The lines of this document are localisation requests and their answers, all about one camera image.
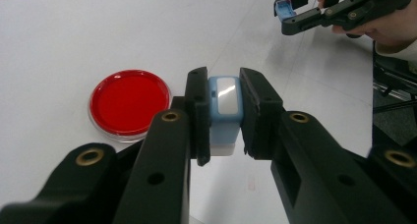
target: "small blue box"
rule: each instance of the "small blue box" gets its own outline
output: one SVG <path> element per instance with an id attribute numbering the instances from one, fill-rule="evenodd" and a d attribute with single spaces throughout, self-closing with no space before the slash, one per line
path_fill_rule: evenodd
<path id="1" fill-rule="evenodd" d="M 242 92 L 239 78 L 211 77 L 210 90 L 210 153 L 212 156 L 233 154 L 243 120 Z"/>
<path id="2" fill-rule="evenodd" d="M 297 15 L 292 9 L 291 0 L 277 1 L 275 3 L 275 11 L 281 21 L 284 21 Z"/>

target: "table surface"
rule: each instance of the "table surface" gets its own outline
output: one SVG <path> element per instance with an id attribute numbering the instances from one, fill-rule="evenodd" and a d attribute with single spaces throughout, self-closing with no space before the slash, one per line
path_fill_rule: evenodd
<path id="1" fill-rule="evenodd" d="M 285 36 L 274 0 L 0 0 L 0 207 L 34 198 L 72 149 L 105 142 L 88 116 L 105 77 L 152 72 L 172 95 L 187 73 L 263 73 L 287 110 L 318 118 L 344 148 L 367 155 L 372 42 L 313 28 Z M 307 8 L 315 6 L 312 0 Z M 192 162 L 196 223 L 288 223 L 270 162 L 243 153 Z"/>

